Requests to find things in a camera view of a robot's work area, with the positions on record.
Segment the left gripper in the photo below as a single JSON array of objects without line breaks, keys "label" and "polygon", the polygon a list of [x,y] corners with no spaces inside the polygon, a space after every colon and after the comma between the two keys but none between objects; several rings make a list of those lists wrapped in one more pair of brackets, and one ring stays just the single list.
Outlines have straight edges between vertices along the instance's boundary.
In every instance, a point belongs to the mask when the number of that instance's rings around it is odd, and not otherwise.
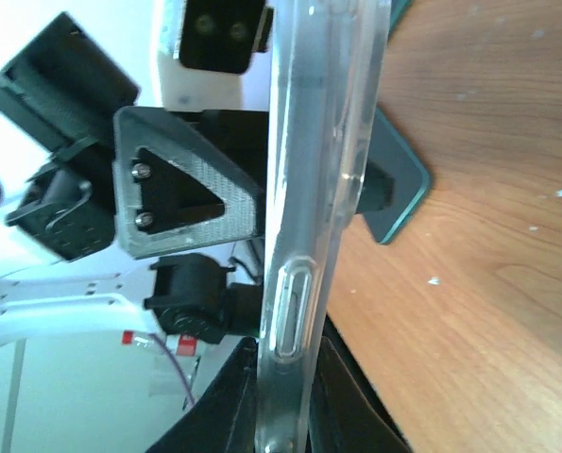
[{"label": "left gripper", "polygon": [[203,249],[264,234],[268,115],[139,107],[138,92],[66,13],[0,71],[0,111],[50,155],[6,225],[64,262],[119,243],[142,263],[0,277],[0,346],[106,330],[258,335],[263,283],[231,282]]}]

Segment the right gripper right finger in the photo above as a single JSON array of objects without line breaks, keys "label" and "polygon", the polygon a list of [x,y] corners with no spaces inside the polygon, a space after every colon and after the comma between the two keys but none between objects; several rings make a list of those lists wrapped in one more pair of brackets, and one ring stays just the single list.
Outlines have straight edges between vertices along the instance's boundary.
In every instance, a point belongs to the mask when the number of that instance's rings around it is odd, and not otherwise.
[{"label": "right gripper right finger", "polygon": [[311,396],[308,450],[412,450],[333,325],[323,327]]}]

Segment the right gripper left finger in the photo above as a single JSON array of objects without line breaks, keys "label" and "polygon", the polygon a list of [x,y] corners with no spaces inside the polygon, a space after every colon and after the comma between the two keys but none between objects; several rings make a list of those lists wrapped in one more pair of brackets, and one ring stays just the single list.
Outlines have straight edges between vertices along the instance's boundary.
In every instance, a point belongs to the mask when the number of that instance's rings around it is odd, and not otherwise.
[{"label": "right gripper left finger", "polygon": [[148,448],[161,453],[254,450],[257,345],[244,338],[196,404]]}]

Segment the clear magsafe phone case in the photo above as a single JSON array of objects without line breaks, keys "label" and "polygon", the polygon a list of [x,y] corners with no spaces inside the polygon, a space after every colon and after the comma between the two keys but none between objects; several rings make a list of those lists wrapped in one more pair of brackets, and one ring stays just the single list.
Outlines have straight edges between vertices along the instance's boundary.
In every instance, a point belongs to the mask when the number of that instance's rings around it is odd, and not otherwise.
[{"label": "clear magsafe phone case", "polygon": [[273,24],[259,452],[301,452],[332,276],[364,183],[387,1],[282,1]]}]

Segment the black phone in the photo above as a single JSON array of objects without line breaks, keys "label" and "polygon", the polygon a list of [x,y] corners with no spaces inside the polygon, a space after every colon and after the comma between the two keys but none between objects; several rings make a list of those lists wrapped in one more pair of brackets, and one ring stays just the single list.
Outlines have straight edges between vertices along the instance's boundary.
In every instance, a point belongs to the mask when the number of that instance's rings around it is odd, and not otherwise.
[{"label": "black phone", "polygon": [[356,212],[378,244],[388,245],[433,187],[433,175],[382,107],[373,117],[366,173]]}]

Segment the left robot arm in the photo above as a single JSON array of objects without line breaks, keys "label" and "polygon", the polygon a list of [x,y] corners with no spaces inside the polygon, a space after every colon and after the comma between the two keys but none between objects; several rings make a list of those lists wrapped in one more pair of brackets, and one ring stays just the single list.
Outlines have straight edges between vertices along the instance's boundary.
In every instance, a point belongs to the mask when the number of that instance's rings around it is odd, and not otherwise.
[{"label": "left robot arm", "polygon": [[264,111],[136,105],[138,86],[67,13],[0,71],[0,111],[49,153],[5,220],[64,261],[119,243],[126,277],[0,278],[0,345],[99,330],[209,344],[259,331],[263,285],[202,254],[264,233]]}]

